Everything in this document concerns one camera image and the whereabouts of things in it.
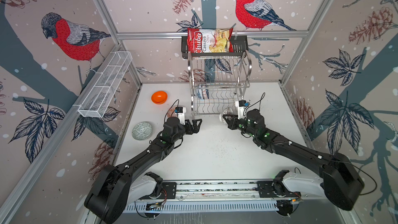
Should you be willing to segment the white brown patterned bowl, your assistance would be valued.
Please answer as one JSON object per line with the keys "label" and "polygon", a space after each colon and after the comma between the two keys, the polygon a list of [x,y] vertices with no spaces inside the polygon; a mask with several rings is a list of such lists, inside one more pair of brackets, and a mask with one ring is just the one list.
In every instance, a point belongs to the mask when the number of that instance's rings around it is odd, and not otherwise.
{"label": "white brown patterned bowl", "polygon": [[219,115],[219,120],[222,122],[223,119],[231,119],[234,115],[232,107],[227,107],[223,110],[223,112]]}

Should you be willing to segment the stainless steel dish rack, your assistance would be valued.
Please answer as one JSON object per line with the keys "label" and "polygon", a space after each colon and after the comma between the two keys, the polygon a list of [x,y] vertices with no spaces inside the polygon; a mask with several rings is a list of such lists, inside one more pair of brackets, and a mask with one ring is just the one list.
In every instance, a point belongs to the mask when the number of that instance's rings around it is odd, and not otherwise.
{"label": "stainless steel dish rack", "polygon": [[[252,61],[249,52],[188,53],[191,113],[219,115],[227,107],[237,114],[235,102],[244,99],[250,87]],[[195,89],[208,89],[209,99],[199,100]]]}

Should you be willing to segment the red patterned ceramic bowl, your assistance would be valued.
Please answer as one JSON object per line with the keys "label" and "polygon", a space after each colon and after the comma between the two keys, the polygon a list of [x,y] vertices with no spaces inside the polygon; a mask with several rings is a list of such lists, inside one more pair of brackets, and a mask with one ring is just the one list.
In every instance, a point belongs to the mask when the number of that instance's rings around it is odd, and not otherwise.
{"label": "red patterned ceramic bowl", "polygon": [[168,119],[168,118],[170,118],[170,117],[176,117],[177,115],[176,115],[176,113],[175,113],[175,106],[173,106],[173,107],[171,107],[169,110],[168,110],[168,112],[167,112],[167,114],[166,114],[166,118]]}

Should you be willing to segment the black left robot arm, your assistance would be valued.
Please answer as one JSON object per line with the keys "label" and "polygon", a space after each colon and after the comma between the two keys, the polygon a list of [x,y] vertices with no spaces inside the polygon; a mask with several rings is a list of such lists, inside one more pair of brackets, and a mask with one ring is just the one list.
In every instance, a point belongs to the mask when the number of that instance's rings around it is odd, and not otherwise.
{"label": "black left robot arm", "polygon": [[183,123],[170,117],[148,148],[117,166],[106,165],[90,189],[84,206],[107,224],[114,223],[129,205],[131,185],[154,164],[164,160],[184,135],[199,133],[202,119]]}

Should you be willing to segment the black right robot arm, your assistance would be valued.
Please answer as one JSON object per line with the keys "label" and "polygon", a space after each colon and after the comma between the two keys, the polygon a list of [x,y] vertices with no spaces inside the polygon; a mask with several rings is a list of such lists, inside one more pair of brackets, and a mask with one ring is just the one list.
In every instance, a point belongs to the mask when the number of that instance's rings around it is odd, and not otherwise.
{"label": "black right robot arm", "polygon": [[315,151],[287,139],[266,127],[258,109],[249,111],[246,118],[227,114],[222,117],[229,129],[250,136],[259,148],[286,157],[320,176],[326,198],[342,210],[353,209],[365,184],[345,155]]}

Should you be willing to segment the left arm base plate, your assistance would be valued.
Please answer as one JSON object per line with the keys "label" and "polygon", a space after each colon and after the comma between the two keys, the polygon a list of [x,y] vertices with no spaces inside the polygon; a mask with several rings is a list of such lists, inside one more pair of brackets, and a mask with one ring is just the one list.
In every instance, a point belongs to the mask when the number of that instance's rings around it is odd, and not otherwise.
{"label": "left arm base plate", "polygon": [[139,200],[164,200],[164,199],[175,199],[176,198],[176,192],[177,192],[177,183],[176,182],[163,182],[162,183],[162,189],[159,191],[158,196],[154,196],[157,191],[151,195],[143,196],[139,198]]}

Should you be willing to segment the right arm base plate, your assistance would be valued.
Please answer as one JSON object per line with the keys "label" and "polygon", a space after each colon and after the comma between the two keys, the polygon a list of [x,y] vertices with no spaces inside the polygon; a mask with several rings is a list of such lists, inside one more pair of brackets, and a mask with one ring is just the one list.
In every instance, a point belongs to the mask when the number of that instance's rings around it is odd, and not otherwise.
{"label": "right arm base plate", "polygon": [[272,180],[257,181],[257,191],[260,198],[300,198],[300,192],[289,191],[283,183],[275,183]]}

